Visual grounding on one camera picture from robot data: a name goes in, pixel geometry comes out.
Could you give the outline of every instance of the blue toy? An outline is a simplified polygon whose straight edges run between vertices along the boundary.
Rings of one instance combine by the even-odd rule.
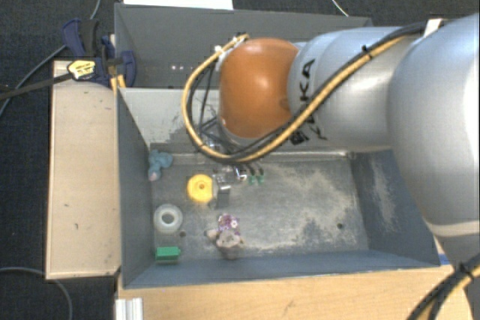
[[[162,176],[161,168],[169,168],[173,162],[173,156],[166,152],[159,152],[157,149],[150,151],[148,156],[150,168],[148,169],[148,179],[156,181]]]

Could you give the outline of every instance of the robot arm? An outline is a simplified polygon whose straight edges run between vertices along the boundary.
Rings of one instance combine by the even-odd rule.
[[[187,130],[223,163],[265,156],[298,132],[312,148],[391,149],[424,221],[459,265],[480,253],[478,17],[428,36],[423,24],[338,31],[295,45],[249,40],[220,72],[219,131],[241,149],[219,153],[195,139],[191,124]]]

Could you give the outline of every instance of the green block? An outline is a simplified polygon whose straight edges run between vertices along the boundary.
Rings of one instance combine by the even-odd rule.
[[[157,262],[176,262],[181,253],[178,247],[158,247],[155,260]]]

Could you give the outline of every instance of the bin floor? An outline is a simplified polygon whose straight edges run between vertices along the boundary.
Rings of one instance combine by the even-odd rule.
[[[267,158],[262,161],[263,184],[232,184],[228,207],[212,209],[189,200],[186,186],[191,176],[211,175],[219,165],[196,164],[195,156],[191,161],[173,156],[172,167],[152,183],[153,209],[174,204],[183,213],[183,223],[174,235],[155,232],[154,247],[178,246],[183,260],[219,259],[220,252],[204,232],[215,229],[219,215],[228,213],[239,220],[245,242],[241,257],[368,249],[350,161],[345,157],[305,159],[284,154],[279,161]]]

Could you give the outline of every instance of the black carpet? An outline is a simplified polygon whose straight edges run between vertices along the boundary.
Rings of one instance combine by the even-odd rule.
[[[113,4],[102,0],[99,36],[113,32]],[[457,18],[479,11],[479,0],[337,0],[352,16],[375,25],[405,25],[432,16]],[[15,86],[62,45],[61,26],[87,19],[96,0],[0,0],[0,84]],[[340,14],[330,0],[233,0],[237,9]],[[50,66],[29,82],[51,76]],[[13,100],[0,117],[0,268],[44,269],[49,160],[48,89]],[[113,278],[64,282],[74,319],[111,319]],[[0,274],[0,319],[66,319],[62,292],[39,277]]]

